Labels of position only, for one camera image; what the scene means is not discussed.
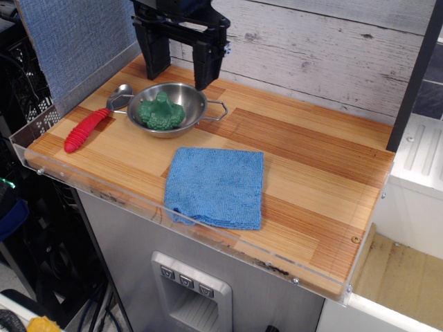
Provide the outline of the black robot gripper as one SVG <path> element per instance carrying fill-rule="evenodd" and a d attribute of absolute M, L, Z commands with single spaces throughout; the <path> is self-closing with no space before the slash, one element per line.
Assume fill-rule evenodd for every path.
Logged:
<path fill-rule="evenodd" d="M 219 77 L 230 53 L 230 21 L 211 1 L 134 1 L 133 22 L 146 64 L 154 80 L 170 66 L 170 40 L 192 46 L 195 88 L 206 89 Z"/>

